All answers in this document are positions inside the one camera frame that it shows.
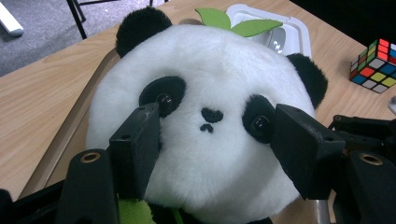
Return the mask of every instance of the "panda nose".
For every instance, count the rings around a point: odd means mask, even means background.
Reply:
[[[209,123],[216,123],[222,120],[223,118],[223,113],[219,110],[212,110],[207,107],[204,107],[201,110],[202,117],[209,122]]]

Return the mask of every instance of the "panda eye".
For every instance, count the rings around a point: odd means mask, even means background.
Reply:
[[[269,101],[260,95],[253,95],[247,102],[242,121],[245,130],[257,141],[271,142],[275,110]]]
[[[160,116],[165,118],[177,109],[185,90],[186,83],[180,77],[162,77],[143,89],[139,96],[139,105],[158,102]]]

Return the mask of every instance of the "panda ear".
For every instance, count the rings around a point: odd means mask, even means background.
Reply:
[[[169,18],[154,7],[146,7],[125,17],[117,32],[116,51],[122,58],[137,45],[172,26]]]
[[[306,91],[311,98],[312,105],[316,109],[326,94],[328,81],[323,72],[303,54],[291,54],[287,56],[297,70]]]

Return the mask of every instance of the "plastic container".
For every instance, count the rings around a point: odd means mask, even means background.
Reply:
[[[303,55],[312,58],[308,28],[306,28],[302,21],[293,17],[281,16],[275,13],[259,10],[257,8],[248,7],[247,5],[243,4],[230,6],[226,13],[230,17],[232,26],[235,26],[241,21],[257,19],[270,19],[283,22],[283,25],[280,28],[285,30],[286,40],[281,53],[284,55],[302,53]],[[249,38],[253,41],[263,43],[264,45],[268,46],[268,44],[270,44],[270,32],[262,33]]]

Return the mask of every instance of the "rubik's cube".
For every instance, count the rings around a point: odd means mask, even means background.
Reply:
[[[396,84],[396,45],[378,39],[352,62],[352,82],[381,93]]]

